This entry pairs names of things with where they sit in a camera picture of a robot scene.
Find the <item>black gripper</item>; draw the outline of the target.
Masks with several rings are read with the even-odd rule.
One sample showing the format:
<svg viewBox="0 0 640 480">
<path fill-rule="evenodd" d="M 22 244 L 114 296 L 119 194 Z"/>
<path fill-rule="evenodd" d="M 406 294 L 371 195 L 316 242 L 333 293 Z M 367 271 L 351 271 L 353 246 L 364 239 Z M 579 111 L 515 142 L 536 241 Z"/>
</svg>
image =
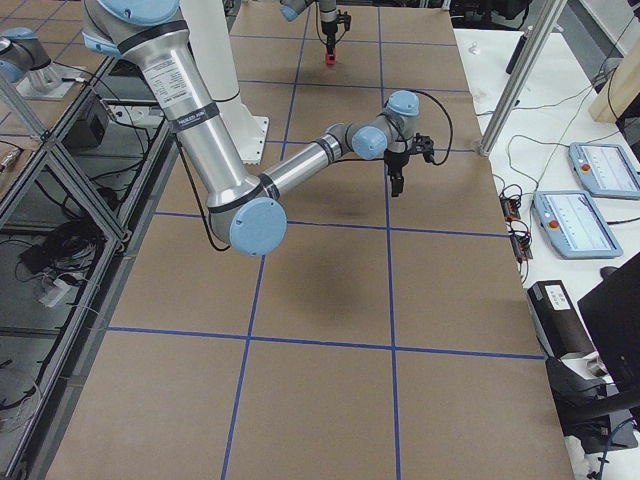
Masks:
<svg viewBox="0 0 640 480">
<path fill-rule="evenodd" d="M 351 28 L 351 15 L 341 10 L 322 11 L 322 33 L 326 37 L 326 46 L 328 50 L 332 50 L 339 38 L 338 34 L 339 26 L 342 25 L 344 33 L 348 32 Z"/>
<path fill-rule="evenodd" d="M 383 155 L 387 167 L 387 175 L 391 184 L 391 196 L 399 197 L 404 190 L 403 168 L 409 163 L 412 155 L 421 154 L 427 163 L 434 162 L 434 150 L 432 147 L 411 147 L 407 152 L 392 152 L 386 150 Z"/>
</svg>

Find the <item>third grey blue robot arm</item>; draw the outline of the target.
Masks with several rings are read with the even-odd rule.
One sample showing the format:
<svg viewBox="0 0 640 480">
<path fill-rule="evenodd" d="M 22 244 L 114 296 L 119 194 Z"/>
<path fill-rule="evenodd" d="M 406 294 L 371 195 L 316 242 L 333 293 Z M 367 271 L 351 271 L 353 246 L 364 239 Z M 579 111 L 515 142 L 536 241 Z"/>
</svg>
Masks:
<svg viewBox="0 0 640 480">
<path fill-rule="evenodd" d="M 74 83 L 73 73 L 56 65 L 26 27 L 1 32 L 1 75 L 30 100 L 61 100 Z"/>
</svg>

